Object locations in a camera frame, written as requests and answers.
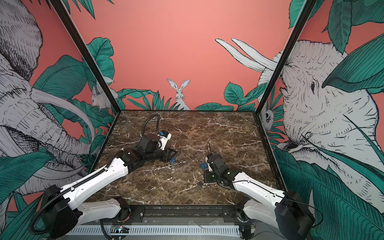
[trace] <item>rabbit illustration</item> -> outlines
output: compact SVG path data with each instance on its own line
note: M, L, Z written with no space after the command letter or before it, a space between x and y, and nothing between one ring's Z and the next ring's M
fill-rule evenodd
M109 85L113 82L113 80L109 77L103 76L104 81ZM112 96L114 98L118 98L118 94L109 87L109 90L112 93ZM92 87L92 106L99 107L99 111L101 111L102 108L111 108L111 102L108 100L107 96L105 95L103 89L101 88L100 84L96 82L96 88L95 86Z
M185 88L189 84L189 80L183 81L180 88L177 87L177 84L172 81L171 79L167 78L169 85L176 90L176 106L179 105L177 108L178 110L190 110L190 108L185 104L184 102L184 94L183 94L183 88Z

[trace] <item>brown marble surface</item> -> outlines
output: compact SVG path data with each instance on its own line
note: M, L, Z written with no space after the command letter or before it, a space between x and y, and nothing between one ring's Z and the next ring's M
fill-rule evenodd
M134 147L140 140L143 122L155 112L124 111L108 139L95 169L122 147ZM87 202L120 195L130 204L236 204L244 196L217 184L199 188L203 170L200 160L207 155L206 143L224 156L228 166L243 170L254 179L276 187L252 113L240 112L159 112L160 130L172 134L167 146L178 150L176 164L148 162L92 195ZM156 132L156 121L146 133Z

